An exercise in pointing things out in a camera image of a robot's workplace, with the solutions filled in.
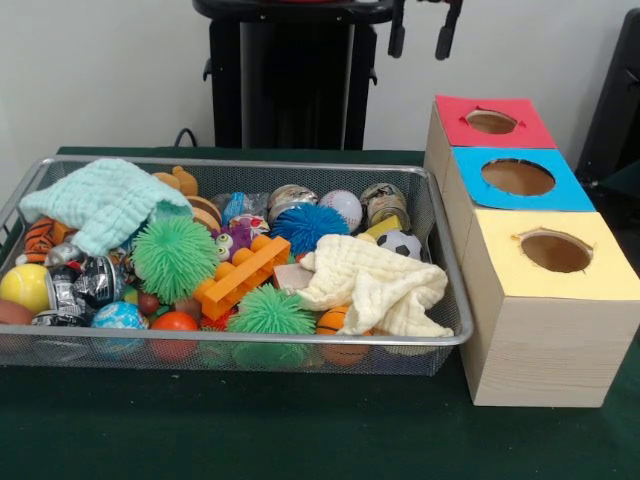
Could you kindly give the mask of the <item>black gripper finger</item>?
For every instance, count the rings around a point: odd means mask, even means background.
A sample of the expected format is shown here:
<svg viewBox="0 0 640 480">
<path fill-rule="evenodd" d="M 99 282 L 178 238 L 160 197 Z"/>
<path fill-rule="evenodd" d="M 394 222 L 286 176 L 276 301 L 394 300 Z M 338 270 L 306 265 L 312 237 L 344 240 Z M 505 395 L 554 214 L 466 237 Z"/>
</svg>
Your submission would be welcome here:
<svg viewBox="0 0 640 480">
<path fill-rule="evenodd" d="M 446 60 L 450 56 L 457 22 L 463 6 L 462 0 L 446 0 L 445 3 L 449 9 L 437 39 L 435 50 L 435 58 L 437 60 Z"/>
<path fill-rule="evenodd" d="M 405 0 L 394 0 L 392 2 L 392 18 L 388 43 L 388 55 L 391 57 L 401 57 L 404 48 L 404 8 Z"/>
</svg>

